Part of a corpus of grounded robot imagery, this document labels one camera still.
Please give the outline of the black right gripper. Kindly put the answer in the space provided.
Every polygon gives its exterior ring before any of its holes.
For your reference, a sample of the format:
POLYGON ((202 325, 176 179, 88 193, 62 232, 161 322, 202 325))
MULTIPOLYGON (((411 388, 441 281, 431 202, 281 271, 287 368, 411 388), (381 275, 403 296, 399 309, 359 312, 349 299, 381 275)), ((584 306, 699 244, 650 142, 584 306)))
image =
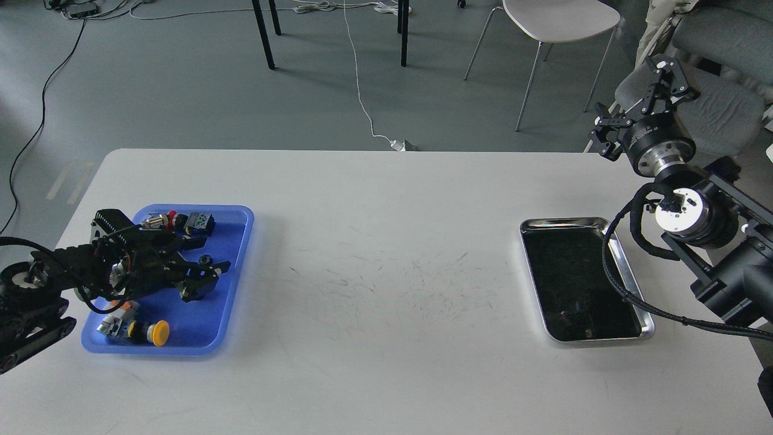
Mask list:
POLYGON ((673 111, 677 105, 692 102, 701 91, 690 85, 678 60, 645 60, 651 69, 643 98, 625 113, 612 115, 607 106, 595 104, 597 118, 590 131, 590 153, 610 161, 622 154, 622 146, 635 173, 658 177, 670 166, 686 164, 693 159, 696 145, 673 111), (622 145, 618 145, 619 132, 622 145))

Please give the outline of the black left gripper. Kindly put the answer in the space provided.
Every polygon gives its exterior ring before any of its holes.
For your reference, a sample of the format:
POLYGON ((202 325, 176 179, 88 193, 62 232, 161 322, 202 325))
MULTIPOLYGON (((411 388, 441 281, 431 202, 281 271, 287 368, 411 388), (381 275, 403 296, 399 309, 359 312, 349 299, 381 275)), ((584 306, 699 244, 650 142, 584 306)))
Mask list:
POLYGON ((94 233, 91 300, 136 300, 177 287, 181 300, 201 300, 212 292, 230 261, 202 266, 185 262, 180 251, 198 250, 205 236, 175 233, 94 233))

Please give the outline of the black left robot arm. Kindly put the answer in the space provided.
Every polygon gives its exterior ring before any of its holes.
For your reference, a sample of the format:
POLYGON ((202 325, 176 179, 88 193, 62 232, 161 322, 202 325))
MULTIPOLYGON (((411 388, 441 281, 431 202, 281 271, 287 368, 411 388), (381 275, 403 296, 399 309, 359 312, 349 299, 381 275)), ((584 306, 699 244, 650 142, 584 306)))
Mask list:
POLYGON ((181 300, 200 300, 215 289, 230 262, 204 254, 188 261, 183 251, 204 247, 214 230, 210 214, 153 214, 136 224, 118 209, 97 210, 91 240, 48 250, 18 237, 2 237, 2 246, 27 246, 30 258, 2 270, 2 373, 66 338, 75 328, 65 315, 75 294, 104 320, 100 333, 133 343, 164 345, 164 320, 137 319, 138 300, 161 289, 176 288, 181 300))

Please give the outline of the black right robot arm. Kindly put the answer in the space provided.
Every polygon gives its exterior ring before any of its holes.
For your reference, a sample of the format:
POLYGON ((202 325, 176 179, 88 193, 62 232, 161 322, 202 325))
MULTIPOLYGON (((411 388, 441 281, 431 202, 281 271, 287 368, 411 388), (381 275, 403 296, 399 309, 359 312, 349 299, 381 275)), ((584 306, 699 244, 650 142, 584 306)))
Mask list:
POLYGON ((628 105, 597 105, 586 147, 607 160, 625 156, 646 183, 611 222, 623 218, 635 243, 655 258, 681 262, 690 290, 717 320, 676 315, 646 303, 611 279, 622 299, 646 313, 688 327, 759 341, 771 333, 771 211, 736 182, 734 156, 702 152, 688 113, 707 99, 698 77, 678 60, 657 55, 640 67, 641 96, 628 105))

